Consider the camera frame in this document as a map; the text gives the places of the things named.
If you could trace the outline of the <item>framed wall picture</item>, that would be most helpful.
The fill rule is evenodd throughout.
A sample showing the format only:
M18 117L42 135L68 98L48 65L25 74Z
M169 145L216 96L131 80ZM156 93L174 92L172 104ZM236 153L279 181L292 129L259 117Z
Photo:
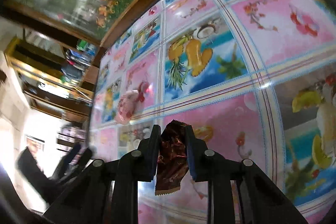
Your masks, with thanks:
M44 151L45 141L33 136L26 135L26 145L34 159L37 160Z

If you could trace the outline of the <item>pink white snack packet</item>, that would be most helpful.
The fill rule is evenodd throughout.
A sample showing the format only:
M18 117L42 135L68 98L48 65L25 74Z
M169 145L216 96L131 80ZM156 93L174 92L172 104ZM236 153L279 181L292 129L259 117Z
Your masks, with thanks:
M115 116L115 121L119 124L126 125L131 120L137 103L139 101L140 93L138 90L127 91L121 96L118 105L117 112Z

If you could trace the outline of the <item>brown foil candy wrapper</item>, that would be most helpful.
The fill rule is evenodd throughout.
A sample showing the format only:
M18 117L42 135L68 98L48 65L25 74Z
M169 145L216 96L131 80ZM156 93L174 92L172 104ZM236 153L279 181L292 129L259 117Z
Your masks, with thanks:
M187 124L173 120L161 134L155 195L165 195L181 189L181 181L189 170L186 152Z

